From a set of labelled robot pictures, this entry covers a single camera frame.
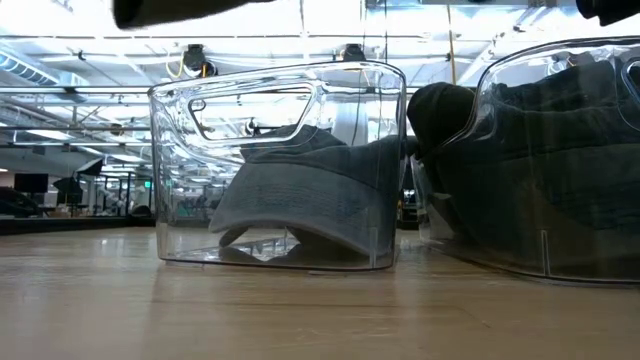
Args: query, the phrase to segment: cap brim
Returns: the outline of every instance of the cap brim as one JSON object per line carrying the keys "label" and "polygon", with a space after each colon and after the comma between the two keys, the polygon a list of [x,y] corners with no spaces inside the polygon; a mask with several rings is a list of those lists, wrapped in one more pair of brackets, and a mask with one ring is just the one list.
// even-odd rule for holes
{"label": "cap brim", "polygon": [[340,174],[298,164],[246,163],[209,230],[288,226],[380,255],[390,250],[387,239],[393,236],[395,211],[388,208],[376,189]]}

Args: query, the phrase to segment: black object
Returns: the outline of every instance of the black object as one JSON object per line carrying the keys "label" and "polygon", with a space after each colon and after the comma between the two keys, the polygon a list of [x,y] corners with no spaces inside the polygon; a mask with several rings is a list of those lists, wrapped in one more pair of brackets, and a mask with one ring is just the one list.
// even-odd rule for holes
{"label": "black object", "polygon": [[[544,276],[640,280],[640,107],[620,64],[587,59],[535,83],[481,86],[474,122],[423,158],[446,194],[432,200],[455,231],[446,246]],[[424,102],[414,130],[451,103]]]}
{"label": "black object", "polygon": [[562,63],[567,67],[586,65],[596,62],[593,55],[590,52],[585,51],[579,54],[574,54],[568,51],[560,52],[551,56],[554,62]]}
{"label": "black object", "polygon": [[464,128],[471,116],[474,96],[473,91],[448,83],[427,85],[411,96],[407,117],[421,156]]}
{"label": "black object", "polygon": [[[120,29],[196,19],[214,15],[251,2],[273,0],[114,0],[113,14]],[[471,3],[485,1],[474,0]],[[367,0],[367,8],[375,8],[386,1]],[[600,25],[607,26],[640,12],[640,2],[635,0],[576,0],[578,10],[587,19],[600,18]]]}
{"label": "black object", "polygon": [[362,52],[360,44],[347,44],[344,49],[344,55],[342,61],[366,61],[367,58]]}
{"label": "black object", "polygon": [[[297,125],[262,136],[291,134]],[[362,255],[386,254],[395,237],[400,138],[347,146],[304,125],[269,149],[248,145],[246,162],[211,219],[212,232],[269,225],[306,230]],[[372,245],[375,224],[378,241]],[[225,237],[228,246],[234,237]]]}
{"label": "black object", "polygon": [[131,209],[131,216],[133,217],[151,217],[151,209],[147,205],[136,205]]}
{"label": "black object", "polygon": [[76,174],[79,175],[88,175],[88,176],[98,176],[100,172],[102,172],[102,165],[104,164],[104,159],[99,158],[88,163],[82,165],[78,170],[76,170]]}
{"label": "black object", "polygon": [[110,131],[113,136],[122,136],[124,135],[124,131],[122,131],[122,124],[111,124],[109,125],[113,130]]}
{"label": "black object", "polygon": [[250,2],[272,0],[114,0],[113,14],[120,29],[196,19]]}
{"label": "black object", "polygon": [[56,231],[78,231],[115,229],[123,227],[153,227],[155,221],[149,218],[96,216],[72,219],[0,219],[0,236],[47,233]]}
{"label": "black object", "polygon": [[0,187],[0,214],[25,218],[40,215],[38,204],[24,194],[8,188]]}
{"label": "black object", "polygon": [[82,202],[83,190],[75,178],[62,178],[53,183],[58,189],[57,203],[77,205]]}
{"label": "black object", "polygon": [[49,190],[49,174],[15,174],[13,188],[23,193],[46,193]]}
{"label": "black object", "polygon": [[598,17],[601,26],[624,20],[640,12],[636,0],[576,0],[578,11],[586,19]]}
{"label": "black object", "polygon": [[204,56],[204,46],[201,44],[189,44],[187,51],[184,52],[184,66],[191,71],[202,71],[202,65],[207,59]]}
{"label": "black object", "polygon": [[407,164],[406,170],[404,172],[404,177],[402,180],[402,189],[403,190],[415,190],[415,185],[413,184],[413,174],[411,173],[411,165]]}
{"label": "black object", "polygon": [[[131,184],[131,173],[127,173],[127,184]],[[129,215],[129,197],[131,196],[131,189],[127,190],[127,200],[125,201],[125,206],[124,206],[124,214],[125,215]]]}

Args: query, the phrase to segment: ceiling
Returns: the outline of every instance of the ceiling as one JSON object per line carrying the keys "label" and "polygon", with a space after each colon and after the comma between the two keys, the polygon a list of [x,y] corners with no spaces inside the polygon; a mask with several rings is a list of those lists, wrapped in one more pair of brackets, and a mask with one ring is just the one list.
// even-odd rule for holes
{"label": "ceiling", "polygon": [[[402,70],[411,93],[439,81],[474,87],[489,64],[535,45],[640,32],[633,26],[637,16],[601,28],[597,19],[583,19],[570,0],[558,0],[555,8],[529,8],[528,0],[495,0],[484,6],[455,0],[457,5],[449,8],[444,2],[278,0],[121,31],[108,0],[2,0],[0,63],[4,51],[50,74],[59,85],[137,88],[87,95],[75,110],[73,96],[37,94],[42,88],[8,94],[5,88],[4,94],[0,91],[0,123],[5,127],[75,130],[22,131],[19,139],[15,132],[2,131],[0,141],[87,143],[92,145],[76,146],[87,158],[119,155],[112,157],[115,163],[149,162],[146,89],[189,79],[179,71],[189,44],[204,45],[220,74],[332,61],[346,44],[360,44],[367,59]],[[0,70],[0,86],[34,85]],[[126,130],[105,131],[114,126]]]}

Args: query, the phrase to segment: exposed ductwork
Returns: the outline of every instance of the exposed ductwork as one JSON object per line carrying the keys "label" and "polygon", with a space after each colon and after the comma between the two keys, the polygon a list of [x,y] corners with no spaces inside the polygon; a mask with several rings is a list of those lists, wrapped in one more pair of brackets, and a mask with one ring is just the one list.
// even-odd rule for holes
{"label": "exposed ductwork", "polygon": [[[27,132],[39,136],[54,138],[56,140],[60,139],[52,137],[54,133],[62,136],[68,135],[70,138],[78,139],[78,143],[84,142],[84,139],[89,141],[93,140],[98,143],[112,141],[110,136],[104,133],[88,134],[84,131],[65,130],[65,127],[74,125],[71,123],[71,120],[34,108],[27,104],[21,104],[19,101],[7,97],[0,97],[0,123],[0,127],[3,125],[9,125],[43,128],[38,130],[27,130]],[[6,132],[0,131],[0,142],[12,142],[6,137],[6,134]],[[137,157],[144,158],[145,160],[150,160],[148,155],[143,154],[143,149],[144,148],[138,148],[136,150],[128,148],[112,148],[109,153],[112,155],[135,155]]]}
{"label": "exposed ductwork", "polygon": [[87,86],[77,74],[50,69],[37,61],[0,46],[0,70],[7,71],[40,86]]}

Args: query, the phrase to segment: black fabric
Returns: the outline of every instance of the black fabric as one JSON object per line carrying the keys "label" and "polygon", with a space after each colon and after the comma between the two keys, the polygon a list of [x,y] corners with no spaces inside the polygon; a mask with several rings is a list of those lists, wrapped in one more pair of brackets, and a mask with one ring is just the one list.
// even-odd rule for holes
{"label": "black fabric", "polygon": [[407,136],[406,155],[418,155],[420,157],[420,143],[415,136]]}
{"label": "black fabric", "polygon": [[0,214],[18,218],[40,215],[38,204],[24,194],[8,187],[0,187]]}
{"label": "black fabric", "polygon": [[407,107],[421,155],[462,130],[473,108],[473,91],[448,83],[427,85],[413,94]]}
{"label": "black fabric", "polygon": [[78,168],[78,170],[76,170],[76,174],[87,175],[87,176],[100,176],[100,173],[102,173],[103,164],[104,164],[103,158],[91,160],[88,163],[82,165],[80,168]]}
{"label": "black fabric", "polygon": [[131,209],[129,215],[133,217],[151,217],[151,209],[147,205],[136,205]]}
{"label": "black fabric", "polygon": [[617,64],[491,86],[474,126],[426,159],[472,241],[535,271],[541,230],[553,265],[638,255],[640,107]]}
{"label": "black fabric", "polygon": [[113,15],[120,29],[201,18],[251,2],[273,0],[114,0]]}
{"label": "black fabric", "polygon": [[[296,128],[283,127],[261,137],[288,137]],[[315,251],[318,259],[336,246],[360,255],[389,253],[402,144],[398,136],[388,136],[350,147],[325,130],[304,125],[284,142],[244,145],[246,162],[209,229],[225,231],[222,247],[250,227],[275,226],[289,228],[304,239],[304,247],[324,246],[327,251]],[[379,240],[371,238],[372,231]]]}
{"label": "black fabric", "polygon": [[53,186],[65,194],[82,194],[83,190],[76,178],[62,178],[53,183]]}

